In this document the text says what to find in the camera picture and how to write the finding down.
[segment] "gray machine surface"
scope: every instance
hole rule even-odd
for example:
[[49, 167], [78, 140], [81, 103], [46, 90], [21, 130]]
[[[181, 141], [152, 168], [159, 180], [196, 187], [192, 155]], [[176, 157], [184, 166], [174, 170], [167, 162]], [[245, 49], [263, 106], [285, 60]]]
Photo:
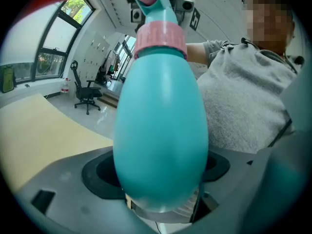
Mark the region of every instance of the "gray machine surface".
[[[219, 154], [223, 152], [222, 155], [230, 160], [231, 169], [218, 183], [205, 185], [219, 204], [179, 233], [240, 233], [242, 228], [260, 230], [276, 221], [296, 201], [309, 177], [311, 136], [308, 132], [285, 137], [276, 146], [258, 151], [253, 156], [253, 163], [247, 166], [245, 164], [252, 156], [219, 150]], [[50, 164], [17, 192], [17, 200], [46, 233], [155, 233], [127, 208], [125, 200], [101, 199], [83, 184], [81, 171], [84, 165], [111, 149], [98, 149]], [[232, 181], [236, 176], [237, 183]], [[40, 190], [55, 193], [44, 213], [31, 204]]]
[[[124, 215], [129, 217], [133, 215], [133, 212], [128, 211], [125, 200], [102, 199], [89, 191], [82, 182], [81, 171], [84, 165], [111, 150], [112, 147], [107, 147], [58, 160], [32, 178], [17, 192], [16, 196], [32, 202], [41, 190], [54, 192], [55, 196], [45, 212], [49, 219], [72, 231], [83, 233], [92, 229], [95, 233], [97, 231], [100, 233], [105, 225], [113, 221], [111, 211], [117, 213], [120, 210], [118, 216], [122, 219]], [[254, 155], [214, 147], [211, 147], [210, 151], [224, 156], [231, 164], [230, 170], [220, 179], [205, 183], [205, 191], [209, 195], [206, 203], [208, 207], [214, 209], [237, 186], [246, 170], [250, 168], [246, 162], [252, 160]], [[152, 213], [140, 207], [135, 207], [135, 211], [138, 216], [157, 222], [189, 222], [189, 218], [175, 212]]]

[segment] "spray bottle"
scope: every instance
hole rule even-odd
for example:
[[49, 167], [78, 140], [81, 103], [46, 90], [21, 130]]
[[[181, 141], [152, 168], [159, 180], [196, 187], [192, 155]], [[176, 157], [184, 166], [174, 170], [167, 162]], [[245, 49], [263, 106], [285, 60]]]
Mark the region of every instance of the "spray bottle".
[[115, 122], [114, 162], [125, 193], [152, 212], [183, 205], [208, 156], [206, 114], [169, 0], [147, 5]]

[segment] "glass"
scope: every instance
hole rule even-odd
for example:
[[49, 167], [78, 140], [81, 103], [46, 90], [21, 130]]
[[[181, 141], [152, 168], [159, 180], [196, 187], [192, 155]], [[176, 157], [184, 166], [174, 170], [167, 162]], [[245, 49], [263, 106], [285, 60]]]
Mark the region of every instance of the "glass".
[[121, 51], [122, 48], [123, 48], [123, 45], [120, 44], [120, 42], [119, 42], [119, 47], [118, 47], [118, 49], [117, 49], [117, 53], [119, 53], [119, 52]]
[[128, 57], [128, 54], [125, 54], [125, 55], [122, 57], [122, 59], [121, 59], [121, 61], [120, 61], [120, 67], [123, 65], [123, 63], [125, 62], [125, 60], [126, 60], [127, 57]]
[[128, 66], [128, 64], [129, 64], [129, 61], [130, 61], [130, 56], [128, 56], [127, 57], [127, 59], [126, 59], [126, 61], [125, 61], [125, 63], [124, 63], [124, 65], [121, 67], [122, 68], [122, 73], [121, 73], [121, 75], [120, 76], [123, 76], [123, 74], [125, 73], [125, 71], [126, 71], [126, 69], [127, 69], [127, 66]]
[[84, 0], [67, 0], [61, 10], [80, 24], [91, 12]]
[[120, 60], [120, 62], [122, 62], [122, 59], [124, 58], [125, 54], [126, 54], [126, 51], [125, 51], [124, 49], [122, 49], [122, 51], [121, 51], [120, 54], [119, 54], [119, 60]]
[[116, 45], [116, 47], [114, 49], [114, 52], [118, 53], [119, 47], [120, 47], [120, 42], [117, 43], [117, 45]]
[[1, 47], [1, 66], [35, 61], [42, 34], [57, 8], [55, 4], [41, 8], [12, 26]]
[[7, 65], [0, 66], [1, 68], [11, 67], [14, 69], [14, 75], [16, 82], [29, 80], [30, 79], [30, 72], [31, 67], [34, 63], [33, 62], [23, 62], [23, 63], [12, 63]]
[[49, 30], [43, 47], [66, 52], [76, 30], [74, 26], [57, 17]]
[[63, 56], [40, 53], [36, 68], [36, 77], [40, 76], [60, 76], [64, 62]]
[[128, 45], [128, 47], [129, 47], [130, 50], [134, 47], [135, 42], [136, 42], [136, 39], [135, 39], [134, 37], [130, 37], [130, 38], [127, 40], [127, 45]]

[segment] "teal bottle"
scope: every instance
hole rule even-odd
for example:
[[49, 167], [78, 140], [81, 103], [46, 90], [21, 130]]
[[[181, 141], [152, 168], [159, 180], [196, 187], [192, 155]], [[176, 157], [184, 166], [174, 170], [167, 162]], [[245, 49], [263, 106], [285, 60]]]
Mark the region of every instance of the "teal bottle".
[[[169, 0], [149, 8], [138, 4], [147, 20], [162, 10], [164, 19], [175, 22], [174, 13], [166, 11]], [[113, 149], [122, 188], [145, 210], [176, 209], [199, 186], [208, 127], [196, 79], [181, 51], [168, 46], [140, 50], [119, 98]]]

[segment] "office chair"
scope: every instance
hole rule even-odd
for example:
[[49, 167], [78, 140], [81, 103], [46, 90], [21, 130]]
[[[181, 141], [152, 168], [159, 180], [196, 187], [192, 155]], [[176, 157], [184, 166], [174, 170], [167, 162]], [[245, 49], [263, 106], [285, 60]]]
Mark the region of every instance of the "office chair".
[[70, 65], [70, 68], [73, 70], [74, 72], [74, 76], [75, 76], [75, 85], [76, 85], [76, 97], [80, 100], [80, 103], [76, 103], [75, 104], [75, 108], [77, 108], [77, 105], [87, 105], [87, 115], [89, 115], [89, 105], [97, 107], [98, 110], [100, 111], [101, 108], [99, 106], [96, 105], [96, 103], [94, 102], [93, 98], [96, 97], [101, 97], [102, 93], [99, 91], [101, 88], [99, 87], [90, 87], [91, 82], [94, 82], [94, 80], [87, 80], [88, 87], [83, 88], [81, 86], [81, 81], [80, 78], [77, 74], [77, 68], [78, 68], [78, 62], [77, 61], [73, 61], [73, 63]]

